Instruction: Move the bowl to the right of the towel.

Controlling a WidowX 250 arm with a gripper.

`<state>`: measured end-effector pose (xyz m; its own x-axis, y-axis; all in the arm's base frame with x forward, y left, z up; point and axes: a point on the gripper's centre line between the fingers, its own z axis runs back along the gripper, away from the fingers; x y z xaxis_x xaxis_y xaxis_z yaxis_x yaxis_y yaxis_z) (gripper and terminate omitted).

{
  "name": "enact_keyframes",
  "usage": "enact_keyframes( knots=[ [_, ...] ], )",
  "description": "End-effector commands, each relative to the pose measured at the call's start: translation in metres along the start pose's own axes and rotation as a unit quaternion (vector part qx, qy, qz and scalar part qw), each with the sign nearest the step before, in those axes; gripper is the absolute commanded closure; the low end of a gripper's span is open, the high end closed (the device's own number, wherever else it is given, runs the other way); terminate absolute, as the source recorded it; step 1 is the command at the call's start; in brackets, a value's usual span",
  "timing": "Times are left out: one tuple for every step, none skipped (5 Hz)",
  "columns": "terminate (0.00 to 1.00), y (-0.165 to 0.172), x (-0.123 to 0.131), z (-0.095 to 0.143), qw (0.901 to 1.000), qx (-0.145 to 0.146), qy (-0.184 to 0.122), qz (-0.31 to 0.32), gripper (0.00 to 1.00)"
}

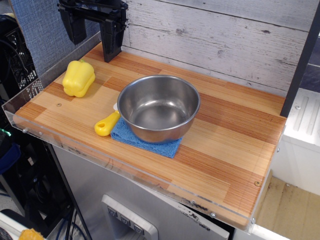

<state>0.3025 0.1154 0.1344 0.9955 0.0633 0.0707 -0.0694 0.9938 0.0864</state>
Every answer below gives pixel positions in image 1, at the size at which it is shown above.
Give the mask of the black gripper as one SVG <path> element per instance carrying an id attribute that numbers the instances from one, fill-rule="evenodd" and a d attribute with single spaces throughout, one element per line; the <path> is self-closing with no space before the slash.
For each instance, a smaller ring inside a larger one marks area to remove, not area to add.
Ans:
<path id="1" fill-rule="evenodd" d="M 122 0 L 59 0 L 58 9 L 67 35 L 74 45 L 86 37 L 85 19 L 104 19 L 100 35 L 104 61 L 109 63 L 122 51 L 127 28 L 128 4 Z"/>

